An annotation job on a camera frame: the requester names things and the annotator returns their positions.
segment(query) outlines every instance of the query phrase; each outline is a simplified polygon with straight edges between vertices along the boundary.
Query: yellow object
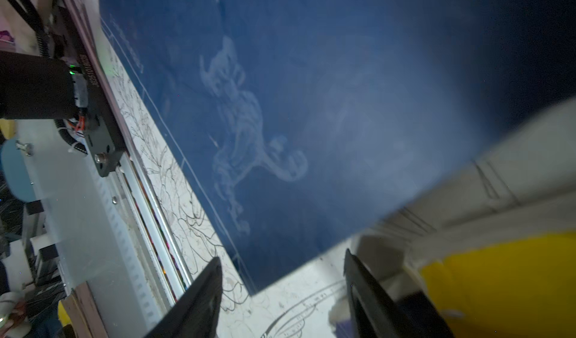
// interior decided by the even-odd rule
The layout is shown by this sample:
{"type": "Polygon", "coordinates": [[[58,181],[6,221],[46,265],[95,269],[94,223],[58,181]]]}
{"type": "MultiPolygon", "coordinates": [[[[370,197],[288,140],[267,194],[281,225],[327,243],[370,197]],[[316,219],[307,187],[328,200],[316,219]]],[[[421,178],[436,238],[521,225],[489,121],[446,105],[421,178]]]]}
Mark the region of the yellow object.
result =
{"type": "Polygon", "coordinates": [[[488,246],[422,268],[456,338],[576,337],[576,233],[488,246]]]}
{"type": "Polygon", "coordinates": [[[72,320],[70,320],[68,313],[66,313],[62,301],[58,302],[58,320],[60,321],[60,324],[62,324],[62,327],[72,324],[72,320]]]}
{"type": "Polygon", "coordinates": [[[9,119],[0,119],[0,131],[6,140],[16,135],[16,122],[9,119]]]}

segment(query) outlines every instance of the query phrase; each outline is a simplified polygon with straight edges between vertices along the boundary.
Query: black cable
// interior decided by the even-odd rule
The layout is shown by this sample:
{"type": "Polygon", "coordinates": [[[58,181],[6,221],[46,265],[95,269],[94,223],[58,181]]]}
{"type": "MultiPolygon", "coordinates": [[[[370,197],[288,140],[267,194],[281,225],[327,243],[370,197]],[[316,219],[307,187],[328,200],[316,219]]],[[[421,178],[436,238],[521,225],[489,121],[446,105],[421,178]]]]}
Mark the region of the black cable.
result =
{"type": "Polygon", "coordinates": [[[79,143],[78,140],[75,140],[74,137],[72,137],[70,133],[68,133],[68,129],[66,129],[66,124],[64,123],[63,119],[54,119],[54,123],[56,124],[56,128],[58,129],[58,133],[60,134],[62,139],[68,143],[69,146],[76,143],[74,149],[76,149],[77,151],[81,151],[84,154],[88,154],[84,144],[79,143]]]}
{"type": "Polygon", "coordinates": [[[24,10],[24,8],[22,8],[22,5],[20,5],[16,0],[7,0],[7,1],[8,3],[10,3],[10,5],[12,5],[12,8],[14,8],[14,10],[18,13],[18,15],[22,17],[22,19],[24,19],[26,24],[28,24],[34,32],[37,32],[38,26],[36,22],[33,20],[32,17],[28,15],[28,13],[24,10]]]}
{"type": "Polygon", "coordinates": [[[50,57],[48,53],[48,44],[46,42],[46,33],[44,32],[42,18],[30,0],[19,0],[24,9],[28,12],[28,17],[35,22],[36,28],[32,27],[36,32],[36,40],[38,41],[38,51],[43,57],[50,57]]]}

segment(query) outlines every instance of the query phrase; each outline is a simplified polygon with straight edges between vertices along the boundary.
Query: screw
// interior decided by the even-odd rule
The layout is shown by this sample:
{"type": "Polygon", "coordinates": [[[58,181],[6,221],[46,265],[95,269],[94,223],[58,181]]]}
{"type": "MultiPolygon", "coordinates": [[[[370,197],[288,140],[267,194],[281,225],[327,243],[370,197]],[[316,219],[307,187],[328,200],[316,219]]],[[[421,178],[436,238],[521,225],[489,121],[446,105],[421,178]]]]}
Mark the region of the screw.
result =
{"type": "Polygon", "coordinates": [[[94,154],[94,161],[95,161],[96,163],[104,164],[104,163],[106,163],[106,160],[107,160],[107,155],[106,155],[106,153],[97,153],[97,154],[94,154]]]}

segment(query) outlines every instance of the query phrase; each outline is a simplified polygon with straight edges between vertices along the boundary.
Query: blue object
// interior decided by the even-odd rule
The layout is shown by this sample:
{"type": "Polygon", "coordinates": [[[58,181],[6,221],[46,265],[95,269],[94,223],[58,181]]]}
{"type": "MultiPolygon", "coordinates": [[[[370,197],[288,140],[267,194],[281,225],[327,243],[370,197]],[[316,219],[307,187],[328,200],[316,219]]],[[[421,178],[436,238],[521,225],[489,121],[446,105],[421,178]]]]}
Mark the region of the blue object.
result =
{"type": "Polygon", "coordinates": [[[569,2],[100,0],[100,9],[254,294],[573,93],[569,2]]]}
{"type": "Polygon", "coordinates": [[[24,154],[16,148],[16,138],[6,140],[0,148],[4,178],[12,195],[28,203],[36,200],[30,176],[24,163],[24,154]]]}

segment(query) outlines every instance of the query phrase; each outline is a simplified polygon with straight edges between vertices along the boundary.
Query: white dragon drawing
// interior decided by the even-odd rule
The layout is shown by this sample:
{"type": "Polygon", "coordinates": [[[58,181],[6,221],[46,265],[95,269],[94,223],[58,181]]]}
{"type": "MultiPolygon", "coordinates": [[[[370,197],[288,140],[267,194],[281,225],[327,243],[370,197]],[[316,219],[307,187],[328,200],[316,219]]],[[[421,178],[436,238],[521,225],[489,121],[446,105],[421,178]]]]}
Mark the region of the white dragon drawing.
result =
{"type": "Polygon", "coordinates": [[[256,166],[285,182],[297,181],[306,175],[308,160],[301,150],[286,151],[287,139],[282,135],[264,141],[262,110],[254,93],[241,90],[245,72],[238,63],[232,39],[223,37],[222,49],[211,59],[207,70],[204,56],[200,56],[200,78],[218,100],[218,113],[226,129],[224,142],[215,142],[218,152],[212,162],[214,186],[227,202],[238,231],[249,234],[249,223],[239,219],[243,208],[236,200],[236,185],[256,166]]]}

